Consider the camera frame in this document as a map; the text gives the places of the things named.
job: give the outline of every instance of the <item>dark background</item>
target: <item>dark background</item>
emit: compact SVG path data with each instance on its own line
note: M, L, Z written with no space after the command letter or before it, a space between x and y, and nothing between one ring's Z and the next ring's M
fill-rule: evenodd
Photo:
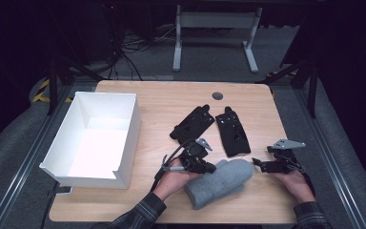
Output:
M102 3L0 0L0 133L29 107L31 87L46 75L53 53L80 64L109 58ZM303 24L283 63L315 61L366 170L366 1L338 3L329 8L265 8L260 26ZM174 6L117 7L123 25L147 39L154 28L174 20Z

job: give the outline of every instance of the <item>black plastic part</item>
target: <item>black plastic part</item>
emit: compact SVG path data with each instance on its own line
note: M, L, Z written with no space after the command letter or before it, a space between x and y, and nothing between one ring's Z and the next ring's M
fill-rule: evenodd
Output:
M183 152L178 156L180 159L180 162L182 163L182 166L184 169L191 173L196 174L205 174L210 173L212 174L216 167L215 165L205 161L203 158L208 155L207 150L200 144L198 144L195 140L189 140L187 142L184 142L185 149ZM162 165L162 167L159 169L159 171L156 173L153 182L153 185L151 187L151 191L153 191L159 180L163 177L163 175L166 173L163 168L169 167L170 162L173 160L173 156L175 153L177 153L183 145L180 145L179 148L176 149L176 151L168 158L168 160Z
M70 194L72 187L70 186L59 186L55 189L55 194Z
M231 107L225 108L225 113L216 117L222 145L228 157L238 154L249 154L251 147L239 117Z
M177 139L179 144L187 146L188 140L199 138L214 122L215 119L209 114L210 106L196 107L186 118L175 126L170 133L172 139Z
M254 165L259 166L261 172L288 174L293 170L292 167L302 170L302 167L299 166L298 160L296 159L292 149L280 150L268 146L267 151L274 156L275 161L262 162L253 158Z

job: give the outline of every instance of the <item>wrist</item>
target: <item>wrist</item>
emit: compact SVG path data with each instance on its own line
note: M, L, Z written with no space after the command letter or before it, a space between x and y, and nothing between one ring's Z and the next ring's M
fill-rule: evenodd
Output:
M164 189L162 187L157 186L153 193L157 195L162 201L165 201L166 198L168 198L171 195L171 192L169 192L167 189Z
M298 203L316 202L316 198L312 192L305 192L295 196Z

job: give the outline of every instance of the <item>plaid sleeve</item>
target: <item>plaid sleeve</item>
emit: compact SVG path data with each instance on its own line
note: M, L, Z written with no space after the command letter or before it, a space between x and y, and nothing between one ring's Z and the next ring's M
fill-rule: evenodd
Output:
M113 221L110 228L149 229L165 209L165 203L157 195L148 193L131 211Z
M298 221L298 229L330 229L331 223L325 217L320 205L317 202L304 202L295 208L295 215Z

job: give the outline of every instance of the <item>metal frame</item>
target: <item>metal frame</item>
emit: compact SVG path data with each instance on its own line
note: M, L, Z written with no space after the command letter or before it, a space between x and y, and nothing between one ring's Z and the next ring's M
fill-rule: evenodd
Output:
M71 86L64 86L60 92L60 101L65 101L71 91ZM6 218L10 213L10 209L22 191L23 185L29 177L32 166L35 160L38 158L43 148L43 143L46 140L46 135L50 130L52 122L58 116L61 107L64 102L60 102L58 106L52 111L51 115L47 115L44 123L42 124L36 139L33 141L28 154L26 155L23 163L20 165L16 175L13 177L8 191L0 202L0 228L4 225Z
M176 11L176 45L174 47L173 71L180 71L182 28L236 28L250 30L248 40L243 41L242 44L251 72L258 73L258 67L252 52L252 44L261 12L262 8L257 8L256 12L182 12L181 6L178 5Z
M303 92L300 89L294 90L294 92L296 100L298 104L302 107L301 110L304 116L307 118L308 123L310 124L310 127L314 132L317 143L321 149L319 152L321 153L322 159L328 169L329 175L332 178L337 193L341 201L343 202L343 206L347 214L349 215L350 222L353 224L354 228L366 228L365 218L362 216L361 211L356 204L352 191L350 190L346 179L342 175L340 168L336 163L334 154L332 153L324 134L320 130L317 120L311 117L308 113L308 104L306 103L306 98Z

